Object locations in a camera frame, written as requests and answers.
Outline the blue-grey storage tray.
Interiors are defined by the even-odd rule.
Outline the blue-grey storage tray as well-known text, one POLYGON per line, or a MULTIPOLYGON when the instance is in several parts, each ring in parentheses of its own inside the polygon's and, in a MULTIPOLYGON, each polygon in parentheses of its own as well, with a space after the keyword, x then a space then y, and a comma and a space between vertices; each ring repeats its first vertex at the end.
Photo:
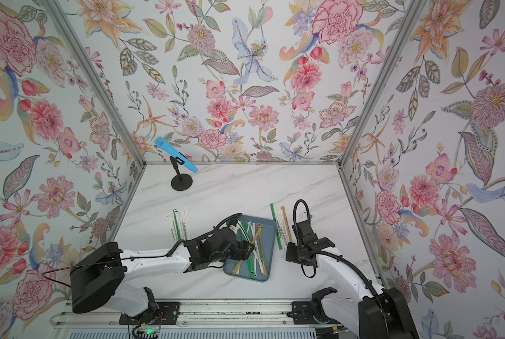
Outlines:
POLYGON ((276 225, 273 220, 243 215, 237 224, 237 240, 251 245, 245 261, 228 260, 223 271, 227 275, 264 283, 269 279, 275 245, 276 225))

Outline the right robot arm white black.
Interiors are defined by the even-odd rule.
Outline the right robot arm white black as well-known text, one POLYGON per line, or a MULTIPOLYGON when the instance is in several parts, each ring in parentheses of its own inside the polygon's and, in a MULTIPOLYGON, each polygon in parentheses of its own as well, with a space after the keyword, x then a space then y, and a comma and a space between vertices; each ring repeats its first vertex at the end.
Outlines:
POLYGON ((314 233, 310 222, 294 223, 296 241, 288 245, 286 260, 302 269, 321 271, 335 283, 293 302, 295 324, 340 324, 357 338, 418 338, 406 298, 396 288, 386 288, 367 278, 346 260, 327 237, 314 233))

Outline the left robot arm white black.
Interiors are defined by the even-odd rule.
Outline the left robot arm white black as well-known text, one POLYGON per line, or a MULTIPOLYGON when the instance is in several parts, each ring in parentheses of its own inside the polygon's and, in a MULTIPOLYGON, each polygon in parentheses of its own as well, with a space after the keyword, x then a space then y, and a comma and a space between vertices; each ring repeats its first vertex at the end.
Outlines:
POLYGON ((124 250, 110 242, 70 269, 73 312, 85 314, 106 307, 132 317, 153 314, 157 306, 152 289, 135 287, 132 282, 201 271, 216 262, 245 261, 254 249, 249 241, 238 240, 231 227, 180 240, 163 250, 124 250))

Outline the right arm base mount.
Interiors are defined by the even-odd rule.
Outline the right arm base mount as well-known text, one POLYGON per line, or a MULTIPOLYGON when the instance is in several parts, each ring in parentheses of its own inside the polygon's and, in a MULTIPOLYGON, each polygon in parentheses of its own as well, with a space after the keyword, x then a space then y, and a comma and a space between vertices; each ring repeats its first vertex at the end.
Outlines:
POLYGON ((341 325, 340 322, 328 317, 320 304, 315 301, 292 302, 291 310, 286 316, 292 319, 294 325, 341 325))

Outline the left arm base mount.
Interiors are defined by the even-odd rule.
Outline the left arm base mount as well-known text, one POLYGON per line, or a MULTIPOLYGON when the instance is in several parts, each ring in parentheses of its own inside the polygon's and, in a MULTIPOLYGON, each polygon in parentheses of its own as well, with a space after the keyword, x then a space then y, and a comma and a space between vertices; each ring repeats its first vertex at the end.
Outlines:
POLYGON ((176 325, 180 302, 156 302, 156 309, 148 308, 141 314, 131 317, 122 314, 119 325, 176 325))

